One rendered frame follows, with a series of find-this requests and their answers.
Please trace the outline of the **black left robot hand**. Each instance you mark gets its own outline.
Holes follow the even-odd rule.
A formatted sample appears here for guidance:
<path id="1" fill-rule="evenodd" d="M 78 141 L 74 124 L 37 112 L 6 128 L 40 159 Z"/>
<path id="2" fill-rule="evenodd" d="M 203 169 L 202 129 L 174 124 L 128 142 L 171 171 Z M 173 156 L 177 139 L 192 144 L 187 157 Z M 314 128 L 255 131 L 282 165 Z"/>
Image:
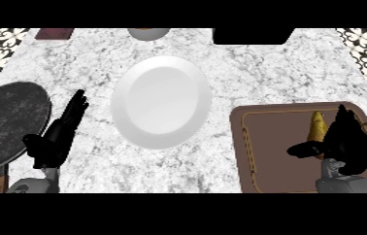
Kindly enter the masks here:
<path id="1" fill-rule="evenodd" d="M 44 135 L 27 134 L 24 136 L 27 155 L 34 159 L 34 169 L 59 168 L 65 163 L 87 107 L 84 90 L 80 89 L 62 116 L 52 122 Z"/>

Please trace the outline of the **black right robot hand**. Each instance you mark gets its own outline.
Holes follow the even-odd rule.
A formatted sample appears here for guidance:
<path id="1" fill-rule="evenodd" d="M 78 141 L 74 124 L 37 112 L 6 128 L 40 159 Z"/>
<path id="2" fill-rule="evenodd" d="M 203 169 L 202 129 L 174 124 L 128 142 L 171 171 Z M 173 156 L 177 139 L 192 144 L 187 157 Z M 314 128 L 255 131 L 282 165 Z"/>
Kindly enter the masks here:
<path id="1" fill-rule="evenodd" d="M 342 175 L 360 175 L 367 170 L 367 133 L 352 110 L 339 105 L 323 141 L 307 141 L 288 148 L 288 154 L 298 158 L 320 157 L 344 163 Z"/>

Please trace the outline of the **yellow pear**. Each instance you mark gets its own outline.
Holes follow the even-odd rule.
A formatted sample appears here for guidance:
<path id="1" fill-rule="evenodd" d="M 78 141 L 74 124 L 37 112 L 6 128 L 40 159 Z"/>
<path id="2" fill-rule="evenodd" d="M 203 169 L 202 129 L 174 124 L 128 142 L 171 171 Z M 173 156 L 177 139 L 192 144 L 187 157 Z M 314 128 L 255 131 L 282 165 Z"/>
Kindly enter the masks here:
<path id="1" fill-rule="evenodd" d="M 317 146 L 324 142 L 327 131 L 329 125 L 324 120 L 324 114 L 317 111 L 311 116 L 310 131 L 307 136 L 307 142 L 311 146 Z"/>

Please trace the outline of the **brown tray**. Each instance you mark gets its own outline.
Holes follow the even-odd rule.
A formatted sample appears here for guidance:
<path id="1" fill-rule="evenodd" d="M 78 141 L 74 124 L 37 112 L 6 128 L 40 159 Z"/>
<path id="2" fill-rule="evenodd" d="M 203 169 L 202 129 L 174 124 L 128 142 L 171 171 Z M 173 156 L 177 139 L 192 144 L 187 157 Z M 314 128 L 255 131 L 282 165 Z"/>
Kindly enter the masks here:
<path id="1" fill-rule="evenodd" d="M 316 193 L 321 160 L 288 154 L 288 148 L 307 141 L 311 116 L 336 119 L 339 105 L 355 113 L 367 129 L 367 115 L 351 102 L 318 102 L 239 106 L 230 115 L 236 166 L 243 193 Z"/>

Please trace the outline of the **white oval plate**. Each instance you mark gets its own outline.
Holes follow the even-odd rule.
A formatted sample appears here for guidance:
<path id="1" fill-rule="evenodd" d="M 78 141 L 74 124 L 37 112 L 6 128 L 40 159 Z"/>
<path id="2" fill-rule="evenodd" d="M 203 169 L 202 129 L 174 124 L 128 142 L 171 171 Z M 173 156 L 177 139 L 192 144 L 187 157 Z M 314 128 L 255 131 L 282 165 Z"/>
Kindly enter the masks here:
<path id="1" fill-rule="evenodd" d="M 211 111 L 211 87 L 186 59 L 161 55 L 124 73 L 111 100 L 119 133 L 137 146 L 164 150 L 199 131 Z"/>

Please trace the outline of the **dark grey round pan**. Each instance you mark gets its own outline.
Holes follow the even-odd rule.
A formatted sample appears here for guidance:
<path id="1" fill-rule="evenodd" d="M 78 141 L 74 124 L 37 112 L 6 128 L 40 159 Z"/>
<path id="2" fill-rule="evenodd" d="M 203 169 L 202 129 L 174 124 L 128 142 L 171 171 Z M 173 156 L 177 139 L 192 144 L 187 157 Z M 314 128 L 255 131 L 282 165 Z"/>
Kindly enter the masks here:
<path id="1" fill-rule="evenodd" d="M 43 133 L 50 113 L 50 97 L 38 84 L 0 85 L 0 193 L 9 188 L 9 163 L 27 151 L 24 136 Z"/>

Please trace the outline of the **dark red flat object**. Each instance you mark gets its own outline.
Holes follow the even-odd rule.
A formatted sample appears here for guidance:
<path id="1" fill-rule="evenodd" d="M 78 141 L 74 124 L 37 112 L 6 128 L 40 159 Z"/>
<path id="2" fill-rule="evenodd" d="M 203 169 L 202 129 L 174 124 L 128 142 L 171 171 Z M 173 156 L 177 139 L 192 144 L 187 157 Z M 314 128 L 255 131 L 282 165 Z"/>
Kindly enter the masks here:
<path id="1" fill-rule="evenodd" d="M 35 40 L 69 40 L 74 28 L 41 28 L 34 37 Z"/>

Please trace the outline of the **black appliance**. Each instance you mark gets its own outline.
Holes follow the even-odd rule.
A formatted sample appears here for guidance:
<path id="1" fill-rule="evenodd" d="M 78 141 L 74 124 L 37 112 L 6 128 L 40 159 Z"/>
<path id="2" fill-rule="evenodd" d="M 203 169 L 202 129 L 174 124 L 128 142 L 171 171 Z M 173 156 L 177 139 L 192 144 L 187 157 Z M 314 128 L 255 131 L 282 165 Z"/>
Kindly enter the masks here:
<path id="1" fill-rule="evenodd" d="M 214 28 L 215 45 L 282 45 L 292 33 L 292 28 Z"/>

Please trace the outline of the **grey bowl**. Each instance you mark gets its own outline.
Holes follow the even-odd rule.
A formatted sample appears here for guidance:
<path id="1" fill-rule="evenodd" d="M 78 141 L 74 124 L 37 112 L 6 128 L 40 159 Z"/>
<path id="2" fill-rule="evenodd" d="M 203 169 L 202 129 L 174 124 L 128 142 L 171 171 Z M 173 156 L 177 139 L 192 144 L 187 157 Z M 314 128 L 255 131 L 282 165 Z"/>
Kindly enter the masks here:
<path id="1" fill-rule="evenodd" d="M 168 28 L 130 28 L 128 32 L 139 41 L 155 41 L 170 32 Z"/>

